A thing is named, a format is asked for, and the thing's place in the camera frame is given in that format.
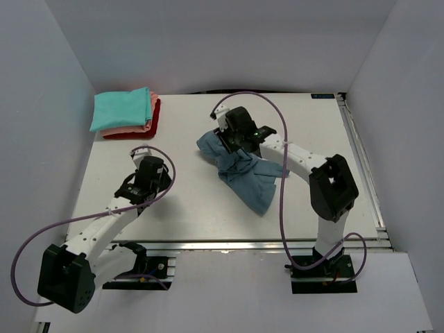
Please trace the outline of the blue t shirt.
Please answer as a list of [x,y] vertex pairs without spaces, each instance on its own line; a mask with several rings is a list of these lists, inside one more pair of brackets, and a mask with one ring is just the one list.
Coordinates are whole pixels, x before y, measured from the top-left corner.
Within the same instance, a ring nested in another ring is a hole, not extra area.
[[242,149],[229,153],[209,131],[196,142],[200,152],[215,162],[218,177],[254,213],[267,213],[276,191],[275,180],[289,176],[278,163],[263,160]]

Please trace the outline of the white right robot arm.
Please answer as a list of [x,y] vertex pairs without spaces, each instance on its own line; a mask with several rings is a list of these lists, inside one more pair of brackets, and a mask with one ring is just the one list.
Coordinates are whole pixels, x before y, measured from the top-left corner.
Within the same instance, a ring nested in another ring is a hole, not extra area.
[[311,207],[318,215],[313,267],[323,277],[333,274],[339,267],[336,257],[343,252],[345,222],[359,195],[346,159],[317,155],[285,141],[268,126],[257,127],[244,107],[219,106],[212,118],[218,123],[215,134],[228,152],[241,148],[283,166],[309,185]]

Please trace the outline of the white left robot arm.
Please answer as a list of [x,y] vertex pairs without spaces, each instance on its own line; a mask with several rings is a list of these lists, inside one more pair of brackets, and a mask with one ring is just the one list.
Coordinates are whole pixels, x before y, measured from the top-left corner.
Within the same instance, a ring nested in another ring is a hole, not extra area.
[[134,241],[112,243],[171,186],[162,158],[147,155],[136,165],[135,172],[115,191],[104,216],[63,245],[51,245],[44,251],[37,285],[40,296],[77,314],[98,288],[114,279],[151,278],[154,268],[145,247]]

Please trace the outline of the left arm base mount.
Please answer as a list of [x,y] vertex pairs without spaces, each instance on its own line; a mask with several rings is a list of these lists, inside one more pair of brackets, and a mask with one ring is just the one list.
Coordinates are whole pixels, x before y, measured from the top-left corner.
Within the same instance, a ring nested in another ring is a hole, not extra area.
[[118,274],[110,282],[106,282],[104,290],[160,290],[167,291],[172,285],[173,258],[166,255],[149,255],[141,244],[124,241],[115,244],[111,250],[129,250],[135,255],[135,263],[129,271]]

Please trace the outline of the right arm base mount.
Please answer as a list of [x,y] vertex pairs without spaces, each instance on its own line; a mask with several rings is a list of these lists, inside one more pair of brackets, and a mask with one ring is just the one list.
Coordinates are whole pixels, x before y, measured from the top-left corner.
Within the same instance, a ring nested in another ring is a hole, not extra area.
[[303,271],[291,264],[285,269],[291,277],[292,294],[340,294],[356,293],[357,283],[352,279],[355,275],[354,266],[349,255],[342,255],[335,263],[326,260],[319,266]]

